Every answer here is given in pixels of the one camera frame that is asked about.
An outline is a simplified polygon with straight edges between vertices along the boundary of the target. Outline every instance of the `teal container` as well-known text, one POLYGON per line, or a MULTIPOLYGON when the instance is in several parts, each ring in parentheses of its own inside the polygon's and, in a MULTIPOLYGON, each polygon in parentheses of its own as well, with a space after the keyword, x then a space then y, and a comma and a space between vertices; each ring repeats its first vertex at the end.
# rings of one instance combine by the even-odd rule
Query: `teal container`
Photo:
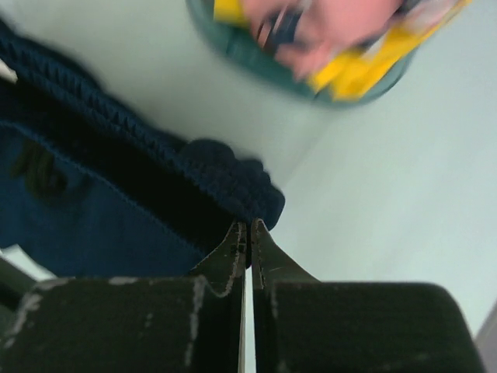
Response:
POLYGON ((355 106, 383 96, 402 78, 414 55, 412 52, 395 64, 362 99, 333 100, 330 89, 315 93, 305 82, 295 82, 291 71, 264 53, 246 30, 215 22, 214 0, 186 0, 186 2, 196 28, 221 54, 281 89, 331 106, 355 106))

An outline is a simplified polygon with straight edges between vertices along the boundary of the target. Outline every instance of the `navy garment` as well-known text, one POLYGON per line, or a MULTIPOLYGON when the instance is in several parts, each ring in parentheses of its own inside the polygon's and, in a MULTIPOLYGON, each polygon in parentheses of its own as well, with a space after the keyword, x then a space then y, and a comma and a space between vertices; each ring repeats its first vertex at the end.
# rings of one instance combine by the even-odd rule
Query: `navy garment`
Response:
POLYGON ((57 276, 176 276, 218 245, 234 220, 272 228, 284 198, 262 164, 216 141, 153 130, 74 62, 0 23, 0 247, 19 244, 57 276), (26 139, 68 179, 36 199, 9 169, 26 139))

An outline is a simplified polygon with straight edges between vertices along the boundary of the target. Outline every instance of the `yellow fabric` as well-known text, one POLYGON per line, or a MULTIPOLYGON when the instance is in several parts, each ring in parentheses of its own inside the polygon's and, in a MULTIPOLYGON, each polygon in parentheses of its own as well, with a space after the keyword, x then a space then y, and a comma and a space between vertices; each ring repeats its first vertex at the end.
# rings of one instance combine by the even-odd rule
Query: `yellow fabric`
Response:
MULTIPOLYGON (((415 34, 398 25, 386 36, 381 49, 373 57, 359 51, 344 51, 328 66, 308 79, 316 92, 330 88, 333 99, 357 100, 372 89, 393 65, 431 37, 472 0, 460 0, 446 20, 424 34, 415 34)), ((215 0, 214 19, 237 26, 247 26, 240 0, 215 0)))

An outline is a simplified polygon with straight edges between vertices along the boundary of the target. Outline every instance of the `drawstring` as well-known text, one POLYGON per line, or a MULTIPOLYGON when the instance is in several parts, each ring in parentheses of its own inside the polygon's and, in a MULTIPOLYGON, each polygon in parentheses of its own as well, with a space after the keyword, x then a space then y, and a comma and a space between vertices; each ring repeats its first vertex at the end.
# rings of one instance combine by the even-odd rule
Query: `drawstring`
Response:
POLYGON ((10 169, 13 179, 24 176, 26 189, 35 198, 58 197, 68 184, 66 176, 54 168, 54 156, 33 140, 23 142, 23 150, 10 169))

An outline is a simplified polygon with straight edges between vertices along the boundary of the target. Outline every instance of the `white table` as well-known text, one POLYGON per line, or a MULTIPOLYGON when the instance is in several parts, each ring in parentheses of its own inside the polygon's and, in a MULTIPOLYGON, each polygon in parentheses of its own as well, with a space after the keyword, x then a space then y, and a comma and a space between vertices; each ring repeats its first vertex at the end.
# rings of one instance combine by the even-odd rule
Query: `white table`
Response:
POLYGON ((273 237, 315 276, 440 284, 478 331, 497 299, 495 0, 434 37, 384 98, 345 111, 212 53, 182 0, 11 1, 24 32, 154 126, 262 158, 287 197, 273 237))

